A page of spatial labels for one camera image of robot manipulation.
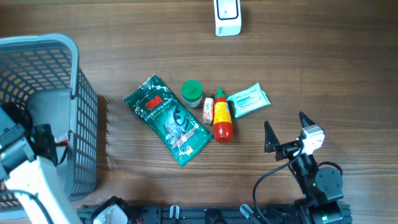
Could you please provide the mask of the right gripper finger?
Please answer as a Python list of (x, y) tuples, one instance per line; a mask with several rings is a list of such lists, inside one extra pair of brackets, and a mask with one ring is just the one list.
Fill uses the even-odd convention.
[(299, 118), (304, 131), (324, 131), (323, 128), (313, 122), (303, 111), (299, 113)]
[(275, 132), (269, 121), (264, 122), (264, 130), (265, 130), (264, 152), (271, 153), (278, 151), (280, 142), (276, 137)]

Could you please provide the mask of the teal wet wipes packet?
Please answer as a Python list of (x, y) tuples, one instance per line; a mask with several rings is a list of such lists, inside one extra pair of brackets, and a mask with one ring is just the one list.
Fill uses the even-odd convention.
[(235, 118), (240, 118), (245, 114), (271, 104), (259, 83), (229, 96), (227, 100), (234, 105)]

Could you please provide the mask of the red sauce bottle yellow label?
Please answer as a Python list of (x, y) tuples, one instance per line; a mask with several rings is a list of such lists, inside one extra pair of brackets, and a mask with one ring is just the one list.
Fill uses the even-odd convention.
[(233, 139), (233, 124), (229, 104), (222, 87), (218, 88), (215, 95), (213, 134), (217, 142), (226, 143)]

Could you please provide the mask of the small orange snack packet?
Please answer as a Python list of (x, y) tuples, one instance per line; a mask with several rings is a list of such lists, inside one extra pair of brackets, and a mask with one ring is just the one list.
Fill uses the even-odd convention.
[(214, 99), (212, 98), (205, 98), (203, 103), (203, 122), (205, 124), (212, 124), (213, 123), (213, 116), (214, 116)]

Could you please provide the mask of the green lid jar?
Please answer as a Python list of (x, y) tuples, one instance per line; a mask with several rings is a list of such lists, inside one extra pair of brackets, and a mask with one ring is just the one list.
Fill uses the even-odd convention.
[(182, 85), (182, 98), (190, 108), (196, 108), (203, 99), (203, 87), (197, 80), (188, 80)]

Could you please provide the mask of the green 3M gloves packet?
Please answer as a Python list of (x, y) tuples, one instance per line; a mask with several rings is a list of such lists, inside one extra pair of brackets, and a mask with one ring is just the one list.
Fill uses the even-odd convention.
[(124, 102), (161, 138), (182, 167), (213, 139), (157, 75), (148, 78)]

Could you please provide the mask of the grey plastic mesh basket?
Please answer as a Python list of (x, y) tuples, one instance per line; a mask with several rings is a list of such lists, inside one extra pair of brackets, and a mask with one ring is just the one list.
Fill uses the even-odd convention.
[[(1, 105), (27, 111), (33, 125), (49, 124), (65, 195), (85, 198), (96, 187), (98, 98), (79, 66), (78, 47), (62, 34), (1, 39)], [(28, 218), (13, 194), (1, 195), (1, 219)]]

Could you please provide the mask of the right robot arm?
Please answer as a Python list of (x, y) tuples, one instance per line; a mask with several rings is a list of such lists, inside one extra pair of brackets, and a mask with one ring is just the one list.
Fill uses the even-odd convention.
[(334, 162), (317, 163), (313, 153), (321, 148), (324, 129), (313, 122), (304, 112), (299, 113), (302, 130), (294, 141), (282, 144), (269, 121), (264, 122), (264, 151), (275, 153), (275, 159), (288, 160), (287, 167), (297, 181), (303, 198), (287, 206), (278, 206), (278, 222), (284, 223), (343, 223), (343, 170)]

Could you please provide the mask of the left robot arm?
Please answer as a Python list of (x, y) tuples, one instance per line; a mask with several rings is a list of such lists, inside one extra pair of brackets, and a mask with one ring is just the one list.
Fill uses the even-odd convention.
[(1, 180), (32, 223), (80, 223), (57, 175), (56, 143), (49, 124), (33, 125), (12, 102), (1, 105)]

